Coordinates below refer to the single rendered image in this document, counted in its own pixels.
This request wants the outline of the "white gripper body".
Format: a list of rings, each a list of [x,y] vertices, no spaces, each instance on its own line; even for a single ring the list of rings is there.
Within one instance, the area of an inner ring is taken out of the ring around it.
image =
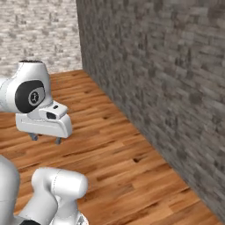
[[[21,132],[68,138],[72,134],[72,124],[68,114],[58,120],[35,120],[26,114],[16,114],[16,127]]]

